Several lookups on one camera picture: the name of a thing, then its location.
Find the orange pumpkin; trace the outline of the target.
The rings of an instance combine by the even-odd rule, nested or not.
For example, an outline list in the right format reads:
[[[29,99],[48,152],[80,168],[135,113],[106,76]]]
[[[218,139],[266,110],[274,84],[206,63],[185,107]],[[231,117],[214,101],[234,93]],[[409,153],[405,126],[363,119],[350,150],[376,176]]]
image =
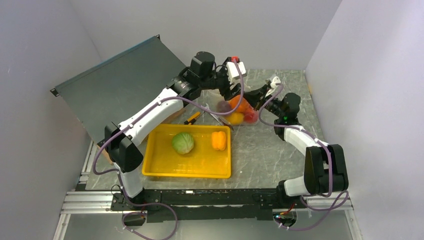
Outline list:
[[[231,105],[232,109],[235,109],[235,111],[238,113],[244,113],[246,110],[251,109],[251,105],[244,97],[241,97],[240,94],[236,95],[228,102]]]

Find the clear polka dot zip bag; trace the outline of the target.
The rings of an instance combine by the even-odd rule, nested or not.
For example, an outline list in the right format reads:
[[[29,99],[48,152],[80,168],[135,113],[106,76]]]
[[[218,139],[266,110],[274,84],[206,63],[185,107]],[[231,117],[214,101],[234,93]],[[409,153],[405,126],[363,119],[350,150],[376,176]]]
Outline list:
[[[225,124],[239,126],[254,125],[258,122],[258,111],[254,110],[245,98],[240,100],[240,93],[236,93],[228,100],[225,100],[224,97],[219,94],[218,90],[211,90],[210,92],[208,104],[213,112],[227,113],[234,110],[231,114],[217,115]]]

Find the purple onion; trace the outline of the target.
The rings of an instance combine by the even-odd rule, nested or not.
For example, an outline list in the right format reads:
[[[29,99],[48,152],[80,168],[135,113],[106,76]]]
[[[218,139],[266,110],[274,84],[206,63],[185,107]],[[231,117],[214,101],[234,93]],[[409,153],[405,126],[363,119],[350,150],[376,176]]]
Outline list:
[[[227,112],[230,112],[231,110],[232,110],[232,107],[228,101],[221,100],[216,104],[216,111],[218,113],[227,113]]]

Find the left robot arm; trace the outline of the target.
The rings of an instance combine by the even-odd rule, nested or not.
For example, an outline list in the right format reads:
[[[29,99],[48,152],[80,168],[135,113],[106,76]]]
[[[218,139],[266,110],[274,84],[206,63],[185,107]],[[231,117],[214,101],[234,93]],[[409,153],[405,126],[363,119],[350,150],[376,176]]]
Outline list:
[[[200,51],[190,66],[183,68],[171,79],[160,94],[127,120],[105,127],[101,150],[107,152],[115,166],[115,172],[126,195],[124,204],[131,210],[139,209],[144,203],[141,183],[141,166],[144,159],[138,145],[168,117],[193,104],[203,90],[218,89],[229,99],[244,91],[244,86],[232,87],[234,80],[242,80],[246,74],[244,63],[237,56],[228,57],[217,70],[213,54]]]

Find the yellow mango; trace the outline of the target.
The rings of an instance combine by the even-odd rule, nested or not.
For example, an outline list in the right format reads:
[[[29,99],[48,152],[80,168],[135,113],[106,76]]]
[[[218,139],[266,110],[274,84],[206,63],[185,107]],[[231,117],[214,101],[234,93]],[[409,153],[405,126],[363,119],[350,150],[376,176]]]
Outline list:
[[[228,121],[230,125],[240,125],[244,122],[244,114],[241,112],[233,112],[224,118]]]

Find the red bell pepper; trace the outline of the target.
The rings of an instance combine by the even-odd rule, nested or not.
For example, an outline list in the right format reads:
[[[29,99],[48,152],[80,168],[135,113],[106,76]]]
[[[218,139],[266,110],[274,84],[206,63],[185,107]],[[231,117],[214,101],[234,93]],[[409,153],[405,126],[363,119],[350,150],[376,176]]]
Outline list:
[[[244,113],[243,121],[247,124],[254,124],[258,121],[258,112],[252,109],[246,110]]]

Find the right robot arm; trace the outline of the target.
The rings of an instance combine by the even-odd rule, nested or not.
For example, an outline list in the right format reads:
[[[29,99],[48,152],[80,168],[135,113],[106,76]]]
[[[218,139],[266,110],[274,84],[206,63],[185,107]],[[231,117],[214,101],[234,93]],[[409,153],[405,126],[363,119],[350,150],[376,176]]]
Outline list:
[[[293,92],[283,99],[276,95],[282,91],[280,84],[272,91],[271,84],[244,93],[243,97],[255,110],[267,110],[277,118],[271,123],[275,134],[294,146],[304,156],[304,170],[300,177],[283,180],[278,184],[276,203],[289,207],[296,196],[324,195],[348,189],[349,179],[344,150],[339,144],[328,144],[314,137],[300,124],[301,97]]]

